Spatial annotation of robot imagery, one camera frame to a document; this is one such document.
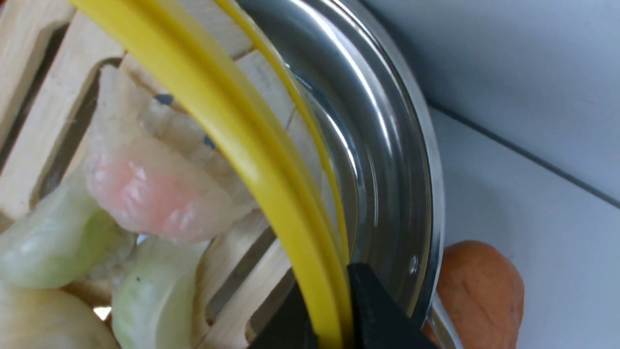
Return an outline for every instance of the white surface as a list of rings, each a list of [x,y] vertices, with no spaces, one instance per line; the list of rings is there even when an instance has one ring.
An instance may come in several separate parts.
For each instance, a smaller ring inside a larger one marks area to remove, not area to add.
[[[620,200],[620,0],[363,0],[427,97]]]
[[[620,210],[432,111],[446,244],[485,241],[525,282],[519,349],[618,348]]]

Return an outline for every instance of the orange object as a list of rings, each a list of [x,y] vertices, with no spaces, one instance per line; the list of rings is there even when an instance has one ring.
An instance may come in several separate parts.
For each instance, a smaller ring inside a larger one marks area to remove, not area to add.
[[[464,241],[443,253],[437,292],[466,349],[515,349],[525,287],[494,247]],[[425,333],[438,344],[428,326]]]

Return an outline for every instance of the white wall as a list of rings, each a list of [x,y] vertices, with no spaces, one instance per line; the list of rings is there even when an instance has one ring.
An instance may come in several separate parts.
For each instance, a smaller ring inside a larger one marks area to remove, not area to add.
[[[620,201],[620,0],[364,0],[430,99]]]

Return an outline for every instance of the black clip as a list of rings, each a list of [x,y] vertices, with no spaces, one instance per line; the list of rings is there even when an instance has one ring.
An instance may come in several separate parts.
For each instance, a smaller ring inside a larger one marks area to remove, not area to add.
[[[366,264],[348,266],[353,293],[355,349],[437,349],[394,303]],[[318,349],[297,285],[250,349]]]

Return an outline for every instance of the yellow sealing ring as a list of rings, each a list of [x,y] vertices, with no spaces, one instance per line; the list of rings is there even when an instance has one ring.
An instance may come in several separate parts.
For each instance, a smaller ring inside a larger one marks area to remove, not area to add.
[[[306,105],[300,91],[295,85],[293,77],[289,74],[288,69],[283,64],[283,60],[280,54],[273,48],[268,38],[263,35],[263,32],[256,27],[254,22],[248,17],[248,15],[239,7],[236,2],[230,0],[215,0],[215,3],[219,5],[224,12],[227,13],[235,23],[241,27],[241,29],[250,37],[254,46],[262,55],[267,59],[269,64],[275,70],[276,74],[280,78],[280,81],[286,87],[288,94],[293,99],[295,107],[301,114],[301,117],[306,122],[314,145],[319,151],[319,157],[321,158],[321,165],[327,175],[327,180],[332,188],[332,195],[334,196],[334,203],[336,207],[336,224],[338,225],[338,231],[340,234],[340,244],[342,246],[342,254],[345,258],[344,263],[348,264],[349,250],[348,250],[348,237],[347,237],[347,224],[345,221],[345,211],[342,207],[342,198],[340,197],[340,190],[336,175],[334,173],[334,167],[329,159],[327,148],[325,146],[325,139],[323,133],[319,130],[316,119],[312,116],[308,106]]]
[[[306,165],[242,71],[174,0],[71,2],[124,45],[218,144],[286,250],[321,348],[350,347],[352,302],[334,226]],[[297,92],[291,97],[302,101]]]

